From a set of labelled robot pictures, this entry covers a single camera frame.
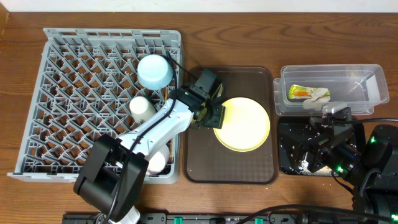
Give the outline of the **yellow plate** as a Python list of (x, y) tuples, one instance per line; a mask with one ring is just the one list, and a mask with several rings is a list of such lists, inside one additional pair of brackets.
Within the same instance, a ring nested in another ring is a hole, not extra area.
[(245, 97), (228, 99), (222, 105), (223, 125), (214, 129), (222, 145), (235, 152), (249, 152), (265, 143), (271, 134), (271, 121), (263, 106)]

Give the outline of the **white tissue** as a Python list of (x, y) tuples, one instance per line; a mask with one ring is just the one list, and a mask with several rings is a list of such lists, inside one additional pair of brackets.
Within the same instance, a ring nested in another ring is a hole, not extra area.
[(330, 91), (327, 88), (317, 88), (311, 92), (310, 98), (303, 102), (303, 108), (306, 110), (321, 110), (322, 106), (331, 99)]

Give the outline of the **yellow green snack wrapper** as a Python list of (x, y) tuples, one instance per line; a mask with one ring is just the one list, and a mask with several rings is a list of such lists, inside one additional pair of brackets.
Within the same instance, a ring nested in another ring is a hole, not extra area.
[(311, 94), (317, 88), (314, 87), (305, 87), (300, 85), (292, 85), (288, 92), (289, 100), (297, 100), (297, 99), (309, 99), (311, 98)]

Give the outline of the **light blue bowl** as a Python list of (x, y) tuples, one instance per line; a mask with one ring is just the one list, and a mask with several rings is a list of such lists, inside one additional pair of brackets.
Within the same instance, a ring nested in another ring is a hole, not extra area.
[(137, 66), (137, 79), (146, 89), (160, 90), (172, 81), (172, 67), (161, 55), (147, 55)]

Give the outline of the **white cup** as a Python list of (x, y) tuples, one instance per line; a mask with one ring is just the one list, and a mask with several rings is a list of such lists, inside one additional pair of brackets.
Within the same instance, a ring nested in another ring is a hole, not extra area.
[(156, 114), (152, 103), (143, 96), (137, 96), (129, 102), (132, 118), (137, 123), (144, 123)]

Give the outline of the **white rice bowl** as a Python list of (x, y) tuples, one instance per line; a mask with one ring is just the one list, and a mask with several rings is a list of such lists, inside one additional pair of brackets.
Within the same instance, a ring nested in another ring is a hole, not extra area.
[(167, 165), (169, 158), (170, 149), (166, 144), (164, 144), (160, 147), (159, 151), (156, 152), (150, 159), (146, 174), (157, 175), (161, 173)]

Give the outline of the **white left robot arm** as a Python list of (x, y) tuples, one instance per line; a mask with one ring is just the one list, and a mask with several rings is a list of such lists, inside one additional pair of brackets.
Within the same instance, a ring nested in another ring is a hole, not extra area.
[(163, 107), (136, 129), (113, 138), (100, 136), (83, 165), (73, 190), (103, 216), (103, 223), (137, 223), (139, 199), (149, 161), (191, 124), (221, 128), (221, 86), (179, 88)]

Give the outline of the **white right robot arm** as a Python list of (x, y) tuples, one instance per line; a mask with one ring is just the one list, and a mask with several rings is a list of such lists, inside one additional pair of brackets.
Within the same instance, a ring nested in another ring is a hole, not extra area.
[(365, 138), (364, 121), (282, 119), (277, 125), (280, 158), (299, 174), (327, 168), (341, 177), (353, 209), (397, 221), (397, 126), (379, 120)]

